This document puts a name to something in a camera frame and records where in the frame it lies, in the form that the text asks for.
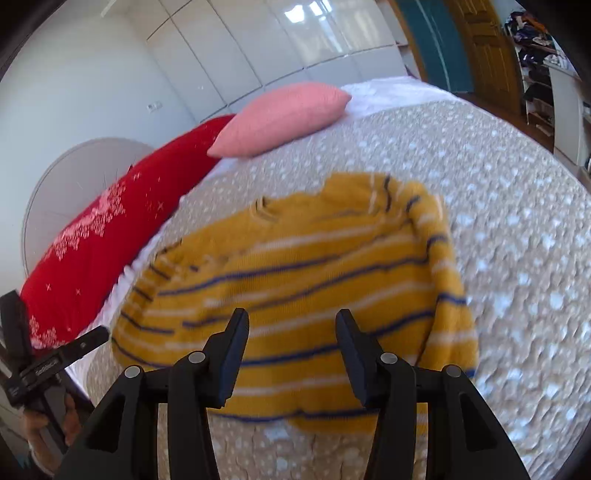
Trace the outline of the yellow striped knit sweater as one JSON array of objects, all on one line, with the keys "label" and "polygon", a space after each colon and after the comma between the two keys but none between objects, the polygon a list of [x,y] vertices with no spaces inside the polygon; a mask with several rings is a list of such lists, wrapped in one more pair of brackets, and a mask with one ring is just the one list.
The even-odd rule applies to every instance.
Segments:
[{"label": "yellow striped knit sweater", "polygon": [[249,314],[249,340],[222,409],[234,420],[374,430],[339,353],[342,309],[410,364],[468,373],[478,364],[444,201],[386,174],[335,173],[317,193],[260,198],[162,249],[121,306],[113,356],[125,367],[169,367],[238,308]]}]

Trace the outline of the white wall socket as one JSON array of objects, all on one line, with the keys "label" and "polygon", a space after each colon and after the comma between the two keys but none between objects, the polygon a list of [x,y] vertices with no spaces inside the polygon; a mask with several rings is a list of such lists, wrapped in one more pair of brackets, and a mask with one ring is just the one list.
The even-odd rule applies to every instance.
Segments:
[{"label": "white wall socket", "polygon": [[162,107],[162,104],[159,101],[150,103],[146,106],[149,113],[155,112]]}]

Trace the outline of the white fluffy bed sheet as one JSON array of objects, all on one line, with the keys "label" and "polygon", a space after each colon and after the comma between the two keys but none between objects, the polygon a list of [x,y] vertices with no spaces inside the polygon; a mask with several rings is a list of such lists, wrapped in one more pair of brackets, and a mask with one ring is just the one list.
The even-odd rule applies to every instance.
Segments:
[{"label": "white fluffy bed sheet", "polygon": [[[352,95],[352,100],[346,108],[345,119],[339,120],[337,125],[351,123],[353,120],[370,116],[381,111],[390,110],[398,107],[421,105],[437,101],[460,101],[452,93],[439,89],[433,85],[427,84],[410,76],[400,76],[382,79],[373,79],[362,83],[349,84],[341,87]],[[221,178],[226,180],[230,174],[238,170],[240,164],[246,160],[237,158],[224,158],[217,163],[215,167],[205,177],[205,185],[211,184],[213,180]],[[138,256],[130,265],[125,265],[117,282],[113,285],[108,297],[106,298],[102,309],[96,318],[86,327],[78,337],[91,331],[93,328],[104,326],[110,328],[112,316],[115,314],[115,307],[122,302],[124,295],[128,293],[132,281],[148,261],[148,256],[155,249],[157,242],[162,238],[164,229],[170,224],[171,219],[167,220],[160,230],[151,237],[148,243],[139,251]],[[86,388],[86,375],[93,359],[98,352],[84,356],[81,360],[74,362],[66,368],[74,385],[86,397],[89,397]]]}]

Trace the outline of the pink knit pillow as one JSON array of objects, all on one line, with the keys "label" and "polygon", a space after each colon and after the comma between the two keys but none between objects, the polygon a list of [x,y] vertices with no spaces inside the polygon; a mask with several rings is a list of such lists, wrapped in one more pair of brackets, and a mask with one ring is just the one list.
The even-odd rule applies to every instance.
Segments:
[{"label": "pink knit pillow", "polygon": [[334,124],[352,95],[320,82],[290,84],[247,104],[217,135],[207,154],[252,158]]}]

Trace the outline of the beige heart-pattern quilt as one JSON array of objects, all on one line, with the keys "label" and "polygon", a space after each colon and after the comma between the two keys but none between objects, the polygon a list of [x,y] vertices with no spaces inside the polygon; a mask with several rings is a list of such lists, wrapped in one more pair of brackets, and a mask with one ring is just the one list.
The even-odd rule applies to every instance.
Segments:
[{"label": "beige heart-pattern quilt", "polygon": [[[590,420],[590,196],[547,150],[469,103],[431,102],[335,124],[246,159],[226,180],[202,181],[115,307],[111,329],[162,249],[260,198],[317,193],[335,173],[386,174],[443,199],[478,336],[476,370],[461,368],[530,477],[553,478]],[[93,402],[125,368],[111,340],[86,375]],[[376,424],[365,434],[311,433],[286,420],[230,419],[223,408],[209,411],[208,421],[224,479],[363,477]]]}]

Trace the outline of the red floral pillow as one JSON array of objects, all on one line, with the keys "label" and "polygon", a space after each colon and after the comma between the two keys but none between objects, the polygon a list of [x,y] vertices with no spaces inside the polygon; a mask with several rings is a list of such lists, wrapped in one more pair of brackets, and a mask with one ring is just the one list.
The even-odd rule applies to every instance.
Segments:
[{"label": "red floral pillow", "polygon": [[20,292],[34,349],[69,343],[95,320],[124,267],[217,164],[207,151],[230,119],[208,120],[144,157],[60,231]]}]

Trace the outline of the pile of clothes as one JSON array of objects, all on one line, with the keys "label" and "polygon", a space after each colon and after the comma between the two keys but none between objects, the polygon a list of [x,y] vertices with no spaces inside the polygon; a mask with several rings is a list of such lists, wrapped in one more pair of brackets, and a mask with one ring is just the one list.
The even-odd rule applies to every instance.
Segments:
[{"label": "pile of clothes", "polygon": [[512,12],[507,17],[504,28],[515,45],[522,67],[542,65],[548,56],[558,54],[547,28],[525,10]]}]

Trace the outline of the wooden door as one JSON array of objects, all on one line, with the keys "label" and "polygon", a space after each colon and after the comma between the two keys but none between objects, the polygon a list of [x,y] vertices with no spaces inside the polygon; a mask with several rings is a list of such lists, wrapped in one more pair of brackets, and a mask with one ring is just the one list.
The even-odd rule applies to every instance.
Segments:
[{"label": "wooden door", "polygon": [[476,95],[513,114],[521,113],[522,84],[517,56],[502,32],[491,1],[445,2],[464,43]]}]

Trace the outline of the white glossy wardrobe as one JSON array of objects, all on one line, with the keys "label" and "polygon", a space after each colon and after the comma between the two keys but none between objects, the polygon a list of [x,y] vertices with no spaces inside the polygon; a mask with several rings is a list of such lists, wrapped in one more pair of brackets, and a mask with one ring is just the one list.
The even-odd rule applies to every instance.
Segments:
[{"label": "white glossy wardrobe", "polygon": [[238,112],[304,81],[338,87],[404,76],[374,1],[104,1],[123,16],[193,120]]}]

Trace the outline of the white round headboard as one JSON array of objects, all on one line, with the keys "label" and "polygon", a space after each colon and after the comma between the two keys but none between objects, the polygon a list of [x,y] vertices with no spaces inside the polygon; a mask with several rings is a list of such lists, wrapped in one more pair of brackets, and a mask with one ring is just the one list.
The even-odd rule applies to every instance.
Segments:
[{"label": "white round headboard", "polygon": [[54,240],[79,213],[153,148],[125,138],[80,143],[55,160],[37,182],[21,229],[21,258],[30,274]]}]

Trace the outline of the white shelf unit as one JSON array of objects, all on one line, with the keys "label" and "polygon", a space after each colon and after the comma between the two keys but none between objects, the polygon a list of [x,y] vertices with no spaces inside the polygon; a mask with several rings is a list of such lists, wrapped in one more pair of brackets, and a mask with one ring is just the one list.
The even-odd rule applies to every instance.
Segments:
[{"label": "white shelf unit", "polygon": [[513,43],[521,69],[527,122],[551,139],[555,157],[589,183],[590,98],[575,67],[553,40],[558,54],[533,67],[520,65]]}]

